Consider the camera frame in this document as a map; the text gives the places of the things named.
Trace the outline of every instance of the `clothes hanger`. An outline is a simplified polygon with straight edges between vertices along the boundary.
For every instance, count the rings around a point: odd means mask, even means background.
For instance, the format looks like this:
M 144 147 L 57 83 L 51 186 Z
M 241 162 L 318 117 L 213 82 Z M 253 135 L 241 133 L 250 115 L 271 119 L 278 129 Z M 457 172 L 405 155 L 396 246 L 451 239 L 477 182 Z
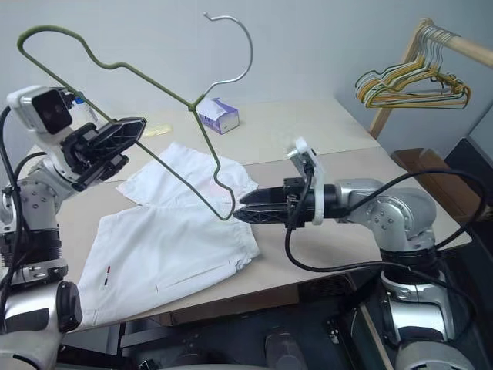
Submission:
M 466 86 L 462 81 L 458 80 L 454 75 L 444 75 L 439 73 L 440 66 L 443 62 L 443 55 L 441 51 L 444 47 L 444 43 L 448 41 L 451 37 L 454 37 L 450 32 L 446 32 L 443 29 L 435 28 L 434 32 L 431 33 L 431 37 L 435 40 L 435 52 L 434 54 L 437 56 L 437 72 L 435 74 L 435 78 L 438 82 L 443 85 L 447 85 L 450 88 L 449 94 L 443 94 L 441 91 L 441 95 L 436 96 L 433 94 L 429 95 L 415 95 L 415 94 L 404 94 L 404 95 L 395 95 L 393 93 L 390 94 L 380 94 L 376 96 L 372 96 L 369 98 L 367 102 L 368 107 L 383 107 L 389 106 L 394 108 L 442 108 L 442 109 L 464 109 L 469 99 L 471 98 L 471 89 Z M 407 79 L 405 82 L 400 85 L 394 86 L 392 91 L 401 91 L 407 84 L 415 82 L 419 79 L 427 78 L 427 72 L 425 74 L 419 74 L 414 76 L 411 79 Z M 384 101 L 382 104 L 375 104 L 375 98 L 377 101 Z
M 423 27 L 418 31 L 418 53 L 414 61 L 392 66 L 389 69 L 386 69 L 386 73 L 379 76 L 378 78 L 372 78 L 371 76 L 368 76 L 366 79 L 361 80 L 360 85 L 357 87 L 356 95 L 362 103 L 364 103 L 364 96 L 368 93 L 368 91 L 375 87 L 382 80 L 390 83 L 393 78 L 422 67 L 426 59 L 427 51 L 427 49 L 424 49 L 422 47 L 422 40 L 423 34 L 426 33 L 427 30 L 428 29 L 426 27 Z
M 103 112 L 102 109 L 100 109 L 94 102 L 92 102 L 91 100 L 89 100 L 88 98 L 86 98 L 80 91 L 78 91 L 77 89 L 75 89 L 74 87 L 72 87 L 68 82 L 66 82 L 64 79 L 62 79 L 58 75 L 56 75 L 51 69 L 49 69 L 48 67 L 46 67 L 39 60 L 37 60 L 34 56 L 32 56 L 31 54 L 29 54 L 28 52 L 25 51 L 25 49 L 24 49 L 24 43 L 25 43 L 25 41 L 29 37 L 31 37 L 31 36 L 33 36 L 33 35 L 35 35 L 37 33 L 40 33 L 40 32 L 57 32 L 57 33 L 62 33 L 63 35 L 70 36 L 70 37 L 76 39 L 77 41 L 79 41 L 82 44 L 82 47 L 86 51 L 88 57 L 98 67 L 103 68 L 103 69 L 109 69 L 109 70 L 118 69 L 118 68 L 128 69 L 130 72 L 134 73 L 135 75 L 137 75 L 141 79 L 144 79 L 145 81 L 147 81 L 151 85 L 155 86 L 157 89 L 163 91 L 165 94 L 171 96 L 175 100 L 178 100 L 180 103 L 182 103 L 183 105 L 185 105 L 188 108 L 188 110 L 190 112 L 192 112 L 193 116 L 195 117 L 196 123 L 197 123 L 197 125 L 199 126 L 199 129 L 200 129 L 200 132 L 202 133 L 203 138 L 205 139 L 206 144 L 209 147 L 210 153 L 212 154 L 212 156 L 214 158 L 214 161 L 216 163 L 216 169 L 214 170 L 214 173 L 213 173 L 214 182 L 217 185 L 219 185 L 220 187 L 222 187 L 223 189 L 227 190 L 227 192 L 230 194 L 230 198 L 231 198 L 231 209 L 230 209 L 230 212 L 225 217 L 221 216 L 219 214 L 219 212 L 202 196 L 202 194 L 200 194 L 199 191 L 197 189 L 195 189 L 195 187 L 193 187 L 192 184 L 190 184 L 188 181 L 186 181 L 184 178 L 182 178 L 177 172 L 175 172 L 170 166 L 168 166 L 166 163 L 164 163 L 149 148 L 147 148 L 145 145 L 143 145 L 139 141 L 136 143 L 136 145 L 138 147 L 140 147 L 142 150 L 144 150 L 147 154 L 149 154 L 159 164 L 161 164 L 163 167 L 165 167 L 173 176 L 175 176 L 178 180 L 180 180 L 182 183 L 184 183 L 189 189 L 191 189 L 195 193 L 195 195 L 197 195 L 198 198 L 200 198 L 202 200 L 202 202 L 204 202 L 205 205 L 208 206 L 208 208 L 212 212 L 214 212 L 214 214 L 219 219 L 221 219 L 221 220 L 228 220 L 233 215 L 233 212 L 234 212 L 235 206 L 236 206 L 236 201 L 235 201 L 235 198 L 234 198 L 233 190 L 230 187 L 228 187 L 226 184 L 222 183 L 218 179 L 218 177 L 217 177 L 217 175 L 218 175 L 218 173 L 219 173 L 219 171 L 221 169 L 221 163 L 219 161 L 219 157 L 216 154 L 216 151 L 213 148 L 212 143 L 210 142 L 209 136 L 207 135 L 207 132 L 206 132 L 205 128 L 203 127 L 203 124 L 200 122 L 200 118 L 199 118 L 199 115 L 197 114 L 196 107 L 203 100 L 203 98 L 206 96 L 206 94 L 209 93 L 212 90 L 212 88 L 214 88 L 215 86 L 221 85 L 221 84 L 232 83 L 232 82 L 239 81 L 240 79 L 242 79 L 248 73 L 248 71 L 250 71 L 250 67 L 252 66 L 252 63 L 253 63 L 253 43 L 252 43 L 252 39 L 250 37 L 250 33 L 248 32 L 247 28 L 238 19 L 236 19 L 234 17 L 231 17 L 231 16 L 228 16 L 228 15 L 222 15 L 222 16 L 213 17 L 213 18 L 212 17 L 209 17 L 209 15 L 207 13 L 203 13 L 203 15 L 208 20 L 210 20 L 211 22 L 215 22 L 215 21 L 219 21 L 219 20 L 230 20 L 230 21 L 233 21 L 234 23 L 236 23 L 239 27 L 241 27 L 241 29 L 245 32 L 245 35 L 246 35 L 246 37 L 248 39 L 248 43 L 249 43 L 249 47 L 250 47 L 250 58 L 249 58 L 249 62 L 248 62 L 247 67 L 236 78 L 234 78 L 234 79 L 226 79 L 226 80 L 221 80 L 221 81 L 213 82 L 209 86 L 209 88 L 207 88 L 206 91 L 204 93 L 202 93 L 193 102 L 188 102 L 187 100 L 185 100 L 181 96 L 179 96 L 176 93 L 174 93 L 172 90 L 167 89 L 165 86 L 163 86 L 162 84 L 158 83 L 156 80 L 154 80 L 151 77 L 147 76 L 146 74 L 144 74 L 143 72 L 141 72 L 140 70 L 138 70 L 137 68 L 135 68 L 134 66 L 130 65 L 127 62 L 114 62 L 114 63 L 110 63 L 110 64 L 101 62 L 94 55 L 94 53 L 92 52 L 92 50 L 89 48 L 89 45 L 87 44 L 87 42 L 85 41 L 85 39 L 81 35 L 73 32 L 73 31 L 70 31 L 68 29 L 65 29 L 63 27 L 58 27 L 56 25 L 39 25 L 39 26 L 36 26 L 36 27 L 32 27 L 32 28 L 28 29 L 27 31 L 23 32 L 19 36 L 18 41 L 17 41 L 17 48 L 20 51 L 20 53 L 23 54 L 24 57 L 26 57 L 29 61 L 31 61 L 32 63 L 34 63 L 36 66 L 38 66 L 42 71 L 44 71 L 45 73 L 47 73 L 48 75 L 50 75 L 60 85 L 62 85 L 65 88 L 67 88 L 68 91 L 70 91 L 75 96 L 78 96 L 79 98 L 81 98 L 82 100 L 84 100 L 91 108 L 93 108 L 100 116 L 102 116 L 104 119 L 106 119 L 109 123 L 114 123 L 115 120 L 112 119 L 108 114 L 106 114 L 105 112 Z
M 419 40 L 421 40 L 423 32 L 424 32 L 424 28 L 421 28 L 418 30 L 418 33 L 417 33 L 418 45 L 420 45 Z M 380 79 L 383 79 L 384 76 L 386 76 L 389 72 L 392 72 L 394 70 L 404 68 L 407 66 L 412 66 L 413 64 L 415 64 L 419 60 L 420 54 L 422 54 L 422 53 L 423 53 L 423 51 L 422 51 L 421 47 L 418 47 L 418 53 L 416 55 L 416 58 L 414 58 L 414 60 L 411 62 L 400 63 L 400 64 L 397 64 L 394 66 L 387 67 L 383 72 L 377 72 L 375 70 L 371 70 L 370 72 L 366 72 L 354 84 L 355 87 L 357 88 L 357 91 L 359 90 L 360 87 L 363 86 L 363 84 L 365 84 L 366 82 L 368 82 L 371 79 L 379 79 L 380 80 Z
M 427 29 L 424 32 L 425 45 L 426 45 L 425 50 L 428 50 L 427 34 L 431 31 L 432 31 L 431 29 Z M 369 107 L 373 98 L 381 94 L 383 91 L 387 91 L 389 89 L 391 89 L 392 91 L 401 91 L 407 84 L 411 82 L 416 82 L 422 79 L 427 79 L 428 77 L 436 76 L 440 67 L 439 64 L 440 57 L 439 57 L 437 45 L 439 45 L 437 42 L 431 43 L 431 47 L 430 47 L 431 58 L 429 58 L 421 68 L 415 69 L 410 72 L 406 72 L 401 76 L 395 77 L 391 81 L 380 82 L 372 89 L 370 89 L 364 97 L 365 106 Z
M 376 96 L 376 94 L 382 91 L 382 89 L 391 89 L 400 81 L 405 81 L 406 79 L 409 79 L 411 76 L 416 76 L 420 73 L 429 71 L 430 66 L 433 64 L 435 58 L 433 47 L 430 47 L 431 58 L 428 58 L 427 34 L 430 31 L 431 29 L 426 27 L 426 29 L 422 33 L 422 38 L 419 39 L 420 49 L 424 50 L 423 53 L 424 58 L 422 59 L 422 63 L 420 63 L 419 67 L 415 69 L 404 69 L 401 71 L 396 71 L 391 76 L 388 76 L 386 79 L 381 80 L 378 83 L 374 84 L 370 89 L 366 91 L 364 96 L 361 97 L 362 103 L 365 103 L 366 105 L 368 100 Z

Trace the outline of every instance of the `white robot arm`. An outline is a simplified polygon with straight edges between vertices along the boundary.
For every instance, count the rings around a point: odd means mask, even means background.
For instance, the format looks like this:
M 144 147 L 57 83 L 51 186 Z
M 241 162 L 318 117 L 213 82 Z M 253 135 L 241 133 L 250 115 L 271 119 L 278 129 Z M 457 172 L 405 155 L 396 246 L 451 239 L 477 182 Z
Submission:
M 373 196 L 383 186 L 373 179 L 338 180 L 334 184 L 324 184 L 320 196 L 317 175 L 324 172 L 317 169 L 320 164 L 315 152 L 303 139 L 298 139 L 294 148 L 288 150 L 288 157 L 302 177 L 284 179 L 282 187 L 259 189 L 247 194 L 240 201 L 246 206 L 237 210 L 234 216 L 250 224 L 284 223 L 289 232 L 295 227 L 303 227 L 305 222 L 321 224 L 320 214 L 339 223 L 367 227 L 373 232 L 382 261 L 390 266 L 384 266 L 381 272 L 381 283 L 386 292 L 381 309 L 384 338 L 388 344 L 399 347 L 397 370 L 434 366 L 472 370 L 471 363 L 462 353 L 446 345 L 456 338 L 447 290 L 417 278 L 406 268 L 445 282 L 438 265 L 432 229 L 436 218 L 433 199 L 414 188 L 390 188 Z M 314 181 L 310 178 L 311 189 L 301 203 L 305 183 L 308 184 L 307 173 L 313 175 Z M 309 271 L 347 269 L 308 267 L 295 260 L 289 249 L 287 253 L 295 265 Z M 403 268 L 391 268 L 391 264 L 399 264 Z
M 73 94 L 58 88 L 30 86 L 8 95 L 8 105 L 46 157 L 20 179 L 22 223 L 12 206 L 12 188 L 0 203 L 0 251 L 13 268 L 0 335 L 0 368 L 54 367 L 59 343 L 82 320 L 75 284 L 64 281 L 68 266 L 55 215 L 62 202 L 101 183 L 128 162 L 122 151 L 133 145 L 146 125 L 127 118 L 72 130 Z M 15 236 L 21 233 L 20 242 Z M 14 261 L 14 249 L 22 261 Z

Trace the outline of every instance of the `beige tabletop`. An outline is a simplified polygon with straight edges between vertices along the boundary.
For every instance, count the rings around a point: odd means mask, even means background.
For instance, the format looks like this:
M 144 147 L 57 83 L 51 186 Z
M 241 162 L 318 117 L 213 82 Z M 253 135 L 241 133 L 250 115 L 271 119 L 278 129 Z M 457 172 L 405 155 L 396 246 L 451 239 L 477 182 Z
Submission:
M 327 154 L 380 146 L 336 99 L 239 105 L 240 125 L 224 135 L 206 129 L 219 155 L 243 165 L 286 158 L 286 148 L 299 136 L 317 153 Z M 168 110 L 147 114 L 148 129 L 169 124 L 172 131 L 140 141 L 161 153 L 173 141 L 208 153 L 191 113 Z M 149 161 L 137 146 L 126 151 L 130 162 L 111 181 L 126 180 Z
M 372 177 L 386 182 L 404 172 L 380 147 L 324 154 L 319 158 L 327 174 L 326 183 L 357 177 Z M 260 187 L 280 186 L 284 177 L 297 176 L 289 160 L 252 164 L 246 166 L 246 170 Z M 115 189 L 117 185 L 118 182 L 101 184 L 63 204 L 59 212 L 59 223 L 62 253 L 69 262 L 68 280 L 77 282 L 80 279 L 100 217 L 135 207 L 134 203 Z M 401 186 L 420 187 L 413 179 L 407 180 Z M 455 231 L 458 224 L 438 204 L 437 208 L 434 232 L 437 241 L 441 241 Z M 303 271 L 293 266 L 284 255 L 284 232 L 284 226 L 281 224 L 253 226 L 261 255 L 250 265 L 211 288 L 148 311 L 140 317 L 328 275 Z M 464 234 L 450 244 L 450 247 L 465 244 L 470 240 L 470 237 Z M 321 226 L 308 224 L 304 229 L 295 230 L 292 245 L 295 256 L 318 267 L 380 259 L 377 245 L 369 230 L 359 225 L 336 224 L 333 220 L 325 220 Z

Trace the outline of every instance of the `gray wall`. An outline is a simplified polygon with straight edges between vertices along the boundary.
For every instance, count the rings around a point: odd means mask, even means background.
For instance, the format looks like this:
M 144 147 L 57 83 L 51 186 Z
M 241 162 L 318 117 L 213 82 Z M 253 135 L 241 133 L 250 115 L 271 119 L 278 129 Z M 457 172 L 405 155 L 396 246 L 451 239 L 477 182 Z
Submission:
M 241 31 L 229 22 L 208 22 L 203 11 L 237 16 L 255 45 L 251 73 L 241 83 L 214 90 L 214 96 L 235 104 L 335 95 L 364 126 L 374 111 L 354 98 L 355 80 L 398 62 L 420 18 L 431 17 L 493 49 L 489 0 L 5 0 L 0 2 L 0 96 L 31 84 L 53 84 L 15 43 L 30 26 L 56 24 L 84 35 L 103 61 L 134 63 L 184 97 L 196 98 L 214 79 L 235 76 L 247 57 Z M 65 36 L 37 35 L 26 46 L 111 114 L 179 107 L 125 71 L 98 69 Z M 473 89 L 471 103 L 462 111 L 396 111 L 380 138 L 387 151 L 424 146 L 445 156 L 493 98 L 491 70 L 444 54 L 444 71 Z M 14 156 L 23 154 L 25 145 L 24 135 L 8 133 Z
M 485 116 L 481 118 L 479 124 L 471 131 L 470 139 L 473 139 L 481 154 L 493 165 L 493 107 L 490 108 Z

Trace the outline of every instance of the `white cloth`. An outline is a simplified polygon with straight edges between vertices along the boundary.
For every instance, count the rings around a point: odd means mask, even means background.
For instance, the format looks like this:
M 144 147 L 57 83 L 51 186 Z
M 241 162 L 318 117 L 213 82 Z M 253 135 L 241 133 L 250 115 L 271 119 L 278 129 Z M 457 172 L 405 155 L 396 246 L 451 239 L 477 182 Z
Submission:
M 221 221 L 203 205 L 135 207 L 103 217 L 79 282 L 80 328 L 208 288 L 258 253 L 249 224 Z
M 230 203 L 230 194 L 214 182 L 216 163 L 209 154 L 172 143 L 159 158 L 191 183 L 207 200 Z M 236 199 L 255 190 L 257 183 L 250 179 L 245 168 L 233 160 L 220 157 L 218 178 L 233 189 Z M 153 160 L 117 187 L 125 197 L 142 205 L 180 206 L 203 204 L 184 183 Z
M 211 180 L 211 156 L 174 143 L 160 158 L 228 214 L 229 194 Z M 236 197 L 257 187 L 241 165 L 220 160 L 220 179 Z M 219 220 L 156 161 L 118 190 L 143 205 L 100 220 L 78 284 L 84 317 L 79 328 L 121 321 L 208 288 L 259 254 L 249 224 Z

